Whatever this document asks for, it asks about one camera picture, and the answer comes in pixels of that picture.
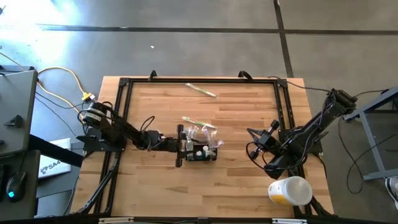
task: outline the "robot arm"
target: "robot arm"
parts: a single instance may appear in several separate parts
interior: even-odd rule
[[[248,128],[249,134],[253,137],[253,143],[257,145],[257,149],[252,153],[249,154],[247,150],[248,156],[255,162],[260,151],[272,153],[274,158],[263,169],[271,178],[278,179],[283,171],[296,168],[305,162],[309,149],[326,135],[322,132],[336,118],[352,113],[356,100],[356,97],[350,96],[343,90],[332,89],[325,99],[321,112],[305,126],[290,130],[283,143],[271,136],[279,126],[278,121],[272,122],[268,131]]]
[[[176,167],[181,167],[182,159],[187,154],[197,152],[197,150],[182,151],[182,141],[186,140],[186,136],[181,124],[177,126],[177,138],[165,138],[158,131],[146,130],[146,128],[142,129],[142,127],[141,130],[136,129],[120,117],[112,107],[104,103],[92,103],[87,110],[83,111],[86,112],[83,122],[89,127],[99,130],[101,137],[84,136],[80,138],[82,141],[91,138],[94,141],[105,142],[107,145],[121,146],[125,145],[125,139],[128,138],[139,150],[175,152],[177,154]]]

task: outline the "black metal frame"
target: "black metal frame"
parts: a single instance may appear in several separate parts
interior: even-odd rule
[[[248,74],[245,71],[239,72],[239,74],[238,74],[239,78],[154,78],[154,77],[157,77],[157,74],[156,74],[156,71],[153,70],[151,72],[149,78],[120,78],[118,93],[116,95],[116,102],[115,102],[115,108],[114,108],[115,112],[117,112],[117,113],[119,112],[122,93],[123,93],[124,87],[126,86],[127,87],[127,95],[126,95],[126,100],[124,103],[123,118],[127,119],[129,105],[130,105],[130,99],[131,99],[131,93],[132,93],[132,87],[133,87],[134,83],[264,83],[264,84],[271,84],[274,87],[275,100],[276,100],[277,111],[278,111],[278,119],[280,122],[280,129],[284,130],[284,131],[287,130],[286,125],[285,125],[285,117],[284,117],[284,112],[283,112],[283,107],[282,107],[282,102],[281,102],[281,96],[280,96],[280,92],[279,92],[280,88],[282,88],[282,90],[284,92],[284,98],[285,98],[285,104],[286,104],[286,110],[287,110],[287,118],[289,120],[289,126],[290,126],[289,128],[293,128],[295,126],[293,109],[292,109],[292,105],[290,102],[289,90],[287,88],[287,83],[285,82],[285,80],[253,79],[250,76],[250,74]],[[118,156],[120,158],[121,152],[117,152],[115,156]],[[108,170],[108,166],[109,166],[110,157],[111,157],[111,152],[105,152],[103,167],[102,167],[102,171],[101,171],[101,177],[99,180],[100,182],[103,180],[103,178],[106,175],[106,171]],[[119,168],[119,163],[117,163],[117,165],[115,167],[115,174],[113,175],[112,180],[111,180],[111,185],[110,185],[109,193],[108,193],[108,201],[106,204],[106,208],[104,210],[104,212],[107,213],[109,216],[111,215],[114,191],[116,189],[116,179],[118,178],[118,168]],[[300,166],[298,168],[298,175],[305,178],[302,166]],[[100,195],[98,196],[97,201],[95,202],[94,213],[100,212],[102,197],[103,197],[103,193],[101,192]],[[305,214],[312,215],[310,205],[305,206]],[[294,207],[294,215],[296,217],[298,215],[303,215],[303,213],[300,211],[300,209],[298,207]]]

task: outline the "wooden table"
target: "wooden table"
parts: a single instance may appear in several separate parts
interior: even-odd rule
[[[104,77],[100,102],[115,101],[119,79]],[[301,78],[289,81],[304,86]],[[175,168],[173,153],[138,151],[128,145],[119,167],[112,216],[293,217],[292,207],[276,205],[268,198],[267,188],[274,180],[249,160],[245,150],[246,143],[252,141],[246,128],[267,129],[278,117],[273,86],[197,86],[219,97],[209,97],[181,83],[135,83],[127,120],[139,128],[154,115],[156,119],[149,129],[158,129],[166,136],[176,136],[178,124],[192,125],[182,121],[182,116],[214,124],[218,127],[217,138],[225,142],[219,148],[217,161],[184,161],[181,168]],[[295,123],[303,125],[311,118],[307,94],[293,85],[289,85],[289,93]],[[103,157],[103,152],[95,152],[83,162],[72,212],[82,207],[97,187]],[[266,160],[271,159],[267,153]],[[321,162],[309,156],[304,169],[314,195],[333,213]],[[102,209],[108,188],[104,192]]]

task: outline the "floor tile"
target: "floor tile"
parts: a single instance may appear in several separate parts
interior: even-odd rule
[[[398,30],[395,0],[279,0],[286,29]]]
[[[272,0],[12,0],[5,4],[3,23],[277,28]]]

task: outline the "power cord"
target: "power cord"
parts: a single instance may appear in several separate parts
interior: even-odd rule
[[[360,158],[362,158],[367,152],[369,152],[370,150],[372,150],[374,147],[376,147],[376,146],[378,146],[378,145],[384,143],[385,141],[389,140],[390,138],[392,138],[392,137],[394,137],[394,136],[396,136],[396,135],[398,135],[398,133],[391,134],[391,135],[388,136],[387,138],[383,139],[381,142],[377,143],[376,145],[374,145],[374,146],[370,147],[369,149],[365,150],[364,152],[362,152],[362,154],[359,155],[356,159],[353,159],[353,163],[350,165],[350,167],[349,167],[349,169],[348,169],[347,178],[346,178],[346,186],[347,186],[348,191],[349,191],[351,194],[359,194],[359,193],[361,193],[361,191],[362,191],[362,189],[363,189],[363,184],[364,184],[364,179],[363,179],[363,176],[362,176],[362,172],[360,171],[360,169],[359,169],[359,167],[358,167],[358,165],[357,165],[356,162],[357,162]],[[360,176],[361,176],[361,179],[362,179],[361,185],[360,185],[360,187],[359,187],[359,190],[357,190],[356,192],[353,192],[353,191],[350,189],[349,183],[348,183],[348,181],[349,181],[349,174],[351,173],[351,170],[353,169],[354,165],[357,167],[358,172],[359,172],[359,174],[360,174]]]
[[[326,90],[326,89],[322,89],[322,88],[314,88],[314,87],[304,87],[304,86],[300,86],[300,85],[298,85],[298,84],[292,83],[292,82],[290,82],[290,81],[284,80],[284,79],[279,78],[279,77],[276,77],[276,76],[270,76],[270,77],[267,77],[267,78],[276,78],[276,79],[278,79],[278,80],[280,80],[280,81],[289,83],[289,84],[291,84],[291,85],[293,85],[293,86],[296,86],[296,87],[299,87],[299,88],[302,88],[302,89],[306,89],[306,90],[318,90],[318,91],[325,91],[325,92],[328,92],[328,93],[331,92],[330,90]]]
[[[328,178],[328,172],[326,171],[326,166],[325,166],[325,163],[324,163],[323,159],[322,159],[318,154],[316,154],[316,153],[313,153],[313,155],[314,155],[316,158],[318,158],[318,160],[322,163],[323,170],[325,171],[325,177],[326,177],[326,179],[327,179],[327,178]]]
[[[89,156],[89,154],[86,154],[84,157],[83,157],[83,161],[87,158]],[[70,207],[70,205],[71,205],[71,202],[72,202],[72,198],[73,198],[73,196],[75,196],[75,191],[76,191],[76,186],[77,186],[77,180],[79,179],[79,176],[77,176],[77,178],[76,178],[76,180],[75,180],[75,183],[73,184],[73,188],[72,188],[72,192],[71,192],[71,194],[70,194],[70,197],[69,197],[69,200],[68,200],[68,203],[67,203],[67,207],[65,208],[65,211],[63,212],[63,215],[66,215],[67,214],[67,212],[68,212],[68,209],[69,209],[69,207]]]
[[[363,94],[365,94],[365,93],[377,93],[377,92],[382,92],[382,91],[384,91],[384,90],[370,90],[370,91],[364,91],[364,92],[362,92],[362,93],[358,93],[357,95],[355,95],[355,97],[359,97],[359,96],[361,96],[361,95],[363,95]],[[352,165],[351,165],[351,167],[349,168],[349,171],[348,171],[348,173],[347,173],[346,186],[347,186],[348,191],[349,191],[351,194],[359,194],[359,193],[362,191],[362,189],[363,189],[363,175],[362,175],[362,172],[361,172],[361,170],[359,169],[359,166],[357,165],[356,161],[357,161],[360,157],[362,157],[363,155],[365,155],[366,152],[370,151],[372,148],[376,147],[376,146],[379,145],[380,143],[382,143],[382,142],[388,140],[390,137],[387,138],[387,139],[385,139],[385,140],[383,140],[383,141],[381,141],[381,142],[379,142],[379,144],[377,144],[377,145],[371,147],[370,149],[368,149],[367,151],[365,151],[362,155],[360,155],[357,159],[354,159],[354,157],[351,155],[351,153],[349,153],[349,151],[348,151],[348,149],[347,149],[347,147],[346,147],[346,144],[344,143],[343,137],[342,137],[342,135],[341,135],[341,120],[342,120],[342,119],[343,119],[343,117],[340,117],[340,119],[338,120],[338,124],[337,124],[338,137],[339,137],[339,139],[340,139],[340,141],[341,141],[341,144],[343,145],[344,150],[347,152],[348,156],[349,156],[349,157],[351,158],[351,160],[353,161],[353,163],[352,163]],[[357,170],[358,170],[358,172],[359,172],[359,174],[360,174],[360,176],[361,176],[361,178],[362,178],[361,186],[360,186],[359,190],[357,190],[356,192],[352,191],[352,190],[350,189],[350,187],[349,187],[349,184],[348,184],[349,173],[351,172],[351,169],[352,169],[353,166],[356,166],[356,168],[357,168]]]
[[[42,98],[48,100],[50,103],[54,104],[55,106],[61,107],[61,108],[63,108],[63,109],[72,109],[72,108],[76,108],[77,106],[84,105],[84,104],[86,103],[86,102],[84,101],[84,102],[82,102],[82,103],[80,103],[80,104],[78,104],[78,105],[75,105],[75,106],[64,107],[64,106],[61,106],[61,105],[57,104],[56,102],[54,102],[54,101],[48,99],[47,97],[41,95],[40,93],[37,93],[37,92],[36,92],[36,94],[38,94],[38,95],[41,96]]]
[[[262,160],[264,161],[264,163],[267,165],[268,163],[267,163],[266,159],[264,158],[264,154],[265,154],[265,153],[266,153],[265,151],[262,152],[261,158],[262,158]]]
[[[24,155],[22,156],[21,164],[19,165],[19,172],[22,171],[22,165],[24,164],[27,151],[25,151],[23,153],[24,153]]]
[[[139,129],[139,131],[140,132],[143,132],[143,131],[145,131],[148,127],[149,127],[149,125],[150,124],[152,124],[152,122],[155,120],[155,116],[150,116],[149,118],[147,118],[144,122],[143,122],[143,124],[141,125],[141,128]]]
[[[183,220],[183,221],[179,221],[179,222],[175,222],[172,224],[179,224],[179,223],[196,223],[198,220]]]
[[[77,136],[73,131],[72,128],[53,110],[51,109],[49,106],[47,106],[45,103],[43,103],[43,101],[39,100],[36,96],[35,96],[36,100],[38,100],[39,102],[41,102],[45,107],[47,107],[53,114],[55,114],[70,130],[70,132],[72,132],[72,134],[74,136]]]

